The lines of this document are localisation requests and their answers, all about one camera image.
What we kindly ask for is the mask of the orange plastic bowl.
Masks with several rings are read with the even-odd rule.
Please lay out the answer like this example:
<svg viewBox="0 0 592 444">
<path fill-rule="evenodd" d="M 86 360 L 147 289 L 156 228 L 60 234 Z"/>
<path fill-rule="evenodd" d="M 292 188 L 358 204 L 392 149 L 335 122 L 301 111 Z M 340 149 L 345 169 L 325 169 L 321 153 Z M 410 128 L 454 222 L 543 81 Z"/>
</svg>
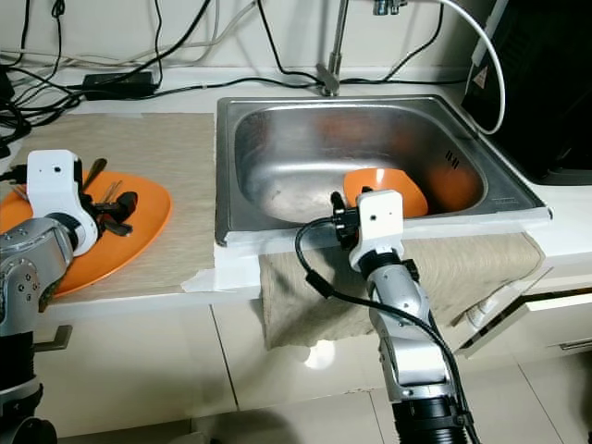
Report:
<svg viewBox="0 0 592 444">
<path fill-rule="evenodd" d="M 409 175 L 397 168 L 363 168 L 347 173 L 343 178 L 344 196 L 349 207 L 358 206 L 364 187 L 372 191 L 394 190 L 402 196 L 403 215 L 406 218 L 427 216 L 430 206 L 426 196 Z"/>
</svg>

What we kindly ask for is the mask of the orange plastic plate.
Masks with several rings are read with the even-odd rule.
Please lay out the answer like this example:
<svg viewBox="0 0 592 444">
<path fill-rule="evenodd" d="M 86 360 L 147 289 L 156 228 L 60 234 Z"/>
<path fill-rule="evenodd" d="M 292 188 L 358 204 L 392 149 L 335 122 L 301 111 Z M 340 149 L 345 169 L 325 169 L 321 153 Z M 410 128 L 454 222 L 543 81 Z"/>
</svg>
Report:
<svg viewBox="0 0 592 444">
<path fill-rule="evenodd" d="M 24 183 L 27 165 L 16 166 L 3 180 Z M 168 191 L 155 182 L 123 173 L 101 173 L 101 185 L 122 181 L 124 191 L 136 191 L 139 202 L 134 213 L 114 213 L 109 220 L 131 225 L 126 237 L 106 231 L 88 253 L 75 255 L 76 238 L 68 228 L 70 216 L 51 213 L 33 218 L 29 200 L 8 196 L 0 204 L 1 300 L 30 300 L 46 305 L 63 293 L 89 287 L 113 274 L 142 253 L 159 236 L 172 211 Z"/>
</svg>

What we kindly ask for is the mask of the beige counter mat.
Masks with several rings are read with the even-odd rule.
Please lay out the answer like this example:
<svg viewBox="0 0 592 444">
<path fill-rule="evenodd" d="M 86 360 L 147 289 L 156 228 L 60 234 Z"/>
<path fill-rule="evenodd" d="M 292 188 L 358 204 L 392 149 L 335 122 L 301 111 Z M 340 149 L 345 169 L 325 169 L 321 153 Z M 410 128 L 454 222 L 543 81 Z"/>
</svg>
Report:
<svg viewBox="0 0 592 444">
<path fill-rule="evenodd" d="M 211 114 L 81 114 L 34 132 L 27 151 L 68 149 L 88 167 L 106 159 L 115 172 L 160 183 L 172 216 L 148 249 L 122 270 L 77 296 L 178 292 L 215 266 L 216 132 Z"/>
</svg>

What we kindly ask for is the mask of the stainless steel sink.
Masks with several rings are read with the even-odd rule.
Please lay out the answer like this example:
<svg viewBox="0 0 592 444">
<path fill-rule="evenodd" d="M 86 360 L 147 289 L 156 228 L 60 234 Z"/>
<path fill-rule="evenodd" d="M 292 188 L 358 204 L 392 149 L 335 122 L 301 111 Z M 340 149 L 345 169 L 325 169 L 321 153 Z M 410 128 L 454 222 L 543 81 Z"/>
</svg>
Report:
<svg viewBox="0 0 592 444">
<path fill-rule="evenodd" d="M 425 195 L 410 240 L 524 231 L 551 220 L 496 149 L 438 94 L 224 98 L 216 111 L 215 241 L 290 248 L 355 170 L 402 170 Z"/>
</svg>

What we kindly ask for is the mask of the black power adapter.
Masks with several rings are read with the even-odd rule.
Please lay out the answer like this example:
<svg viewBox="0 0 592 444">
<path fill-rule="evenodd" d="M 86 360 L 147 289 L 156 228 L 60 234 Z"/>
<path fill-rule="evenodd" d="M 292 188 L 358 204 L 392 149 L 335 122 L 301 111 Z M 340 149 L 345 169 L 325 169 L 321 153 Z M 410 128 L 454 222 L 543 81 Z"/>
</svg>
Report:
<svg viewBox="0 0 592 444">
<path fill-rule="evenodd" d="M 124 100 L 156 93 L 159 81 L 151 71 L 137 73 L 89 73 L 78 90 L 86 100 Z"/>
</svg>

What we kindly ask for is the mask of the metal faucet pipe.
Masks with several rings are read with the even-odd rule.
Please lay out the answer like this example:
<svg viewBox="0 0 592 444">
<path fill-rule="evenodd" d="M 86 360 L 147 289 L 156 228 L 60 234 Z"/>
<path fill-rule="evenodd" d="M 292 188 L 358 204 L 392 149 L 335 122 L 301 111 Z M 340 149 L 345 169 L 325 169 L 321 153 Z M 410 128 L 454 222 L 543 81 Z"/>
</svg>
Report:
<svg viewBox="0 0 592 444">
<path fill-rule="evenodd" d="M 325 97 L 338 96 L 341 89 L 341 62 L 344 30 L 346 30 L 348 9 L 351 0 L 339 0 L 337 25 L 326 63 L 317 65 L 317 77 L 321 81 L 320 93 Z"/>
</svg>

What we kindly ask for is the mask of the beige hanging towel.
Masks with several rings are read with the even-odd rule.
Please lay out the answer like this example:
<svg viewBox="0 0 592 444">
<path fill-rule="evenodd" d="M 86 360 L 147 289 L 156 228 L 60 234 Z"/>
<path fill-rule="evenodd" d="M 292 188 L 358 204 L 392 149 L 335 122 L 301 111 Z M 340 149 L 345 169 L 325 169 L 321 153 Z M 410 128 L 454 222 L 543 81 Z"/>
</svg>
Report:
<svg viewBox="0 0 592 444">
<path fill-rule="evenodd" d="M 418 267 L 439 326 L 455 322 L 466 309 L 527 278 L 544 262 L 544 253 L 525 233 L 407 240 L 403 245 Z M 268 350 L 374 333 L 366 308 L 323 299 L 315 291 L 295 253 L 266 254 L 259 262 Z"/>
</svg>

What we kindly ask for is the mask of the metal tap valve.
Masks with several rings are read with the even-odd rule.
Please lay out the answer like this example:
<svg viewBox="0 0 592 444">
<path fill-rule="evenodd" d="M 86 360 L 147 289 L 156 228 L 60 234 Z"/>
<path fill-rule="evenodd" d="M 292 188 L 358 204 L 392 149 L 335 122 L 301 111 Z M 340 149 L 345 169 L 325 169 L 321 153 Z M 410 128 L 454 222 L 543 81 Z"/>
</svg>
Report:
<svg viewBox="0 0 592 444">
<path fill-rule="evenodd" d="M 373 0 L 374 16 L 397 16 L 409 0 Z"/>
</svg>

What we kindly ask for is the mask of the white drawer front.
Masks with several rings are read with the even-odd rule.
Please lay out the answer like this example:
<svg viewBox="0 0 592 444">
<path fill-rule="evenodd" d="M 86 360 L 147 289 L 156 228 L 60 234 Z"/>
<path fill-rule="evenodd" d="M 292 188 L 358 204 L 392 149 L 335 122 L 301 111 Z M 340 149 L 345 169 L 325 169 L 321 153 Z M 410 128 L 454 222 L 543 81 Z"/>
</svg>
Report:
<svg viewBox="0 0 592 444">
<path fill-rule="evenodd" d="M 458 354 L 542 359 L 592 352 L 592 269 L 550 267 L 517 280 L 461 318 Z"/>
</svg>

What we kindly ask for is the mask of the black appliance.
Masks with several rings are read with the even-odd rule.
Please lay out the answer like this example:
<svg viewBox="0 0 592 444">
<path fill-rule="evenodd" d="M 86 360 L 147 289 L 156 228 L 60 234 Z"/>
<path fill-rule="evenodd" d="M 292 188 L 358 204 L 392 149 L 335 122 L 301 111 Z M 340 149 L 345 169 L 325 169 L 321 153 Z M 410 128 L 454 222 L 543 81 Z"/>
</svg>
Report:
<svg viewBox="0 0 592 444">
<path fill-rule="evenodd" d="M 534 183 L 592 185 L 592 0 L 498 0 L 487 33 L 508 83 L 492 141 Z"/>
</svg>

